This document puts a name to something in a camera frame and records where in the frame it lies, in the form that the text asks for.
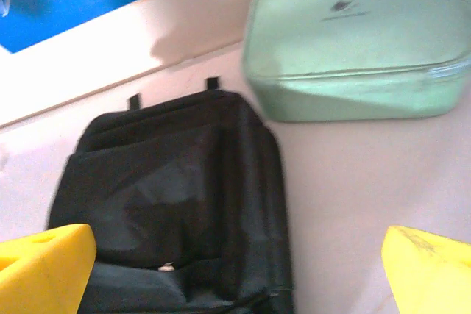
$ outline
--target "white table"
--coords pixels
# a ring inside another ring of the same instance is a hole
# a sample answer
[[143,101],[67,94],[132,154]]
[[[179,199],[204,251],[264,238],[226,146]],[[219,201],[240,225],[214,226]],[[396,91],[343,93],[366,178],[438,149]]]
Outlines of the white table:
[[[256,104],[240,48],[173,68],[0,130],[0,240],[41,231],[68,154],[96,115],[204,88]],[[383,272],[386,228],[402,224],[471,243],[471,91],[438,118],[268,125],[284,160],[299,314],[397,314]]]

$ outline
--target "black bag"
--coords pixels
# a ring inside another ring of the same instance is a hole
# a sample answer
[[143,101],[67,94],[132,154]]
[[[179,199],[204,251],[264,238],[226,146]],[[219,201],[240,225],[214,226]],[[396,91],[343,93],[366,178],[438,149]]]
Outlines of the black bag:
[[79,313],[294,312],[278,147],[237,93],[92,121],[49,228],[75,223],[97,245]]

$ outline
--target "white wall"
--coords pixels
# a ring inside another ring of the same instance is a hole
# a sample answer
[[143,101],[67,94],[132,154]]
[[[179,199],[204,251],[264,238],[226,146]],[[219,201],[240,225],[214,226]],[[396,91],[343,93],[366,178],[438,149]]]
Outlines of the white wall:
[[249,0],[139,0],[54,38],[0,49],[0,126],[242,38]]

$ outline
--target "logo on lid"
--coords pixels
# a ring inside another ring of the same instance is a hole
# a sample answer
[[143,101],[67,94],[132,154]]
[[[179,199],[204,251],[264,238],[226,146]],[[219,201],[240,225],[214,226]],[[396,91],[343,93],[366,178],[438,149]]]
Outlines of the logo on lid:
[[353,2],[355,0],[338,0],[334,5],[333,7],[331,7],[330,9],[332,11],[341,11],[341,10],[345,10],[347,9],[348,7],[350,7]]

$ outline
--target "mint green box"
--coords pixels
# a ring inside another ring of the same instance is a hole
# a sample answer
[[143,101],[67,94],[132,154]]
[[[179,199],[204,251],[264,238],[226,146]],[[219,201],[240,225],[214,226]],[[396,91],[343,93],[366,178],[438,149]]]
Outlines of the mint green box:
[[242,67],[276,121],[440,115],[471,59],[469,0],[253,0]]

